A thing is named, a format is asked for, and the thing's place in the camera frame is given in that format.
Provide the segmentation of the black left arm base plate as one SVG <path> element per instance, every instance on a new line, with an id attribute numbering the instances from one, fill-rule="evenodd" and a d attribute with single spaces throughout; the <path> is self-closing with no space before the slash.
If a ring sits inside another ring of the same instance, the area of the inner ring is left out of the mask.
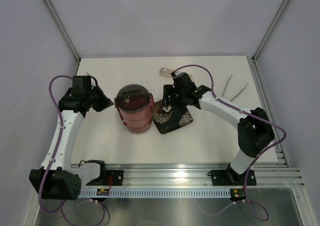
<path id="1" fill-rule="evenodd" d="M 117 169 L 106 171 L 106 176 L 100 176 L 96 179 L 91 180 L 86 186 L 122 186 L 124 180 L 124 171 Z"/>

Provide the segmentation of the pink bowl with handles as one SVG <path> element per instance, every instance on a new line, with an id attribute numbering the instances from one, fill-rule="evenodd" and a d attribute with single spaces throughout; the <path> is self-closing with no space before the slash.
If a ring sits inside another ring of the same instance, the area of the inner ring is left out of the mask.
<path id="1" fill-rule="evenodd" d="M 126 126 L 131 126 L 131 127 L 141 127 L 144 126 L 145 124 L 152 124 L 152 116 L 149 114 L 145 116 L 144 118 L 137 118 L 137 117 L 132 117 L 132 118 L 125 118 L 122 117 L 122 123 Z"/>

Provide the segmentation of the dark pink bowl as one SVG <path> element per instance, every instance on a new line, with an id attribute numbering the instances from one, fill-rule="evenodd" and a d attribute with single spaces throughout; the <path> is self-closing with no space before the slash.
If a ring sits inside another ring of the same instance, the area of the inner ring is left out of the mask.
<path id="1" fill-rule="evenodd" d="M 132 133 L 141 134 L 141 133 L 146 132 L 151 127 L 151 125 L 152 125 L 151 123 L 148 123 L 148 124 L 145 124 L 145 125 L 139 126 L 139 127 L 133 127 L 133 126 L 126 125 L 126 128 Z"/>

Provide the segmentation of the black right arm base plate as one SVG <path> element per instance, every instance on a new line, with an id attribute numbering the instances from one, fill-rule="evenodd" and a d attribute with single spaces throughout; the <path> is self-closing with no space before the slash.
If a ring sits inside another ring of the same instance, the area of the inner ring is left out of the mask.
<path id="1" fill-rule="evenodd" d="M 246 177 L 246 172 L 237 174 L 227 169 L 211 170 L 207 173 L 207 176 L 211 178 L 213 186 L 244 186 L 245 179 L 247 186 L 256 186 L 257 180 L 255 172 L 249 170 Z"/>

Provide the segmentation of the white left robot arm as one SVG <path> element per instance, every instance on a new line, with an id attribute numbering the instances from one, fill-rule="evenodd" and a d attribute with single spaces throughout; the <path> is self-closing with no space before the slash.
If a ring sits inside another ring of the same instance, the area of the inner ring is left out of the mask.
<path id="1" fill-rule="evenodd" d="M 108 180 L 103 160 L 89 159 L 77 169 L 71 161 L 78 132 L 89 110 L 102 112 L 113 106 L 95 77 L 75 75 L 72 85 L 59 101 L 51 98 L 57 111 L 57 125 L 50 148 L 38 169 L 29 173 L 29 181 L 38 193 L 38 200 L 76 200 L 81 187 L 90 182 L 103 185 Z"/>

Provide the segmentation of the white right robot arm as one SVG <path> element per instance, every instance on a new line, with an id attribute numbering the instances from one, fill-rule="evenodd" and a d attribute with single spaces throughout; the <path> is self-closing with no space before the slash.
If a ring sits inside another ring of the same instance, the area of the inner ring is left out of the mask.
<path id="1" fill-rule="evenodd" d="M 210 112 L 228 122 L 237 129 L 238 153 L 226 168 L 230 183 L 239 184 L 245 178 L 250 164 L 274 139 L 275 134 L 266 112 L 257 107 L 247 111 L 230 101 L 223 101 L 214 95 L 212 89 L 191 80 L 182 72 L 173 77 L 173 84 L 163 86 L 164 108 L 172 106 L 193 106 Z"/>

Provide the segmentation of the grey transparent lid red handles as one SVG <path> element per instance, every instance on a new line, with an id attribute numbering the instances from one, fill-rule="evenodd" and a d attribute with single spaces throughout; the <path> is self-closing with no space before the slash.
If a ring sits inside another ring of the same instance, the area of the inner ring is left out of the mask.
<path id="1" fill-rule="evenodd" d="M 151 103 L 152 94 L 140 84 L 128 84 L 117 93 L 115 107 L 125 113 L 140 113 Z"/>

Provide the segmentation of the metal food tongs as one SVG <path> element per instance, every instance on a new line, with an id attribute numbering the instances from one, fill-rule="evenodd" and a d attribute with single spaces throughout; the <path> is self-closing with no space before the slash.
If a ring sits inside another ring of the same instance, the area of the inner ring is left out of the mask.
<path id="1" fill-rule="evenodd" d="M 234 82 L 233 74 L 231 74 L 225 83 L 221 97 L 227 99 L 230 102 L 233 102 L 243 93 L 243 91 L 246 90 L 249 84 L 250 82 L 248 81 L 243 83 L 242 85 L 238 85 L 236 82 Z"/>

